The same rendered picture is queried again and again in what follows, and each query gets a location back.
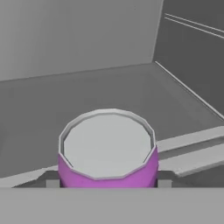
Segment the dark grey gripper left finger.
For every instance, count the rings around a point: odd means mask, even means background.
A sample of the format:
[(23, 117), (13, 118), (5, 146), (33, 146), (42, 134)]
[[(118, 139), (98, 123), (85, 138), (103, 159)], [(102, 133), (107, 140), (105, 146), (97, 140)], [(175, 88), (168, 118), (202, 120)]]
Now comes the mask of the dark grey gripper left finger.
[(57, 171), (46, 171), (38, 178), (16, 185), (16, 188), (60, 188), (60, 176)]

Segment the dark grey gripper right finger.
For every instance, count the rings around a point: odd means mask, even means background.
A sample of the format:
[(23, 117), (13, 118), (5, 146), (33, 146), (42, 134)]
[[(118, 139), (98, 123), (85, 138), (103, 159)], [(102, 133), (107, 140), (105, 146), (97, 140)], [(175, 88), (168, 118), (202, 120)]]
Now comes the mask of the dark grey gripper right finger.
[(203, 185), (192, 175), (180, 177), (173, 171), (159, 171), (157, 173), (157, 187), (202, 187)]

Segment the purple soda can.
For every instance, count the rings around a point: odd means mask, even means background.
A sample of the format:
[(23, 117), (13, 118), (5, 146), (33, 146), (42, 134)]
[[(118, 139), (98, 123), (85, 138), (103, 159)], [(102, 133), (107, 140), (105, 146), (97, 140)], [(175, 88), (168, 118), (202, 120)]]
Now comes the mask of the purple soda can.
[(87, 112), (59, 135), (59, 177), (64, 187), (153, 187), (157, 175), (155, 131), (130, 111)]

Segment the grey fridge shelf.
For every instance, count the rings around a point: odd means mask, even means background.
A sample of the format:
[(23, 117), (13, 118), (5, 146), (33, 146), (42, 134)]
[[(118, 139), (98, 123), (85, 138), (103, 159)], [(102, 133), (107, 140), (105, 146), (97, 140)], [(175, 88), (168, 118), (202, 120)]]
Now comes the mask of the grey fridge shelf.
[(151, 63), (0, 82), (0, 187), (58, 163), (58, 138), (76, 116), (124, 109), (159, 140), (224, 125), (218, 115)]

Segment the grey fridge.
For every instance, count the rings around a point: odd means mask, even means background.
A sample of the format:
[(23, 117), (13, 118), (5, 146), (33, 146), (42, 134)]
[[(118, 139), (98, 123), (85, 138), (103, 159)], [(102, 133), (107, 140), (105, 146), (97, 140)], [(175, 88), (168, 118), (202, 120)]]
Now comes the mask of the grey fridge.
[(0, 0), (0, 82), (154, 63), (162, 5)]

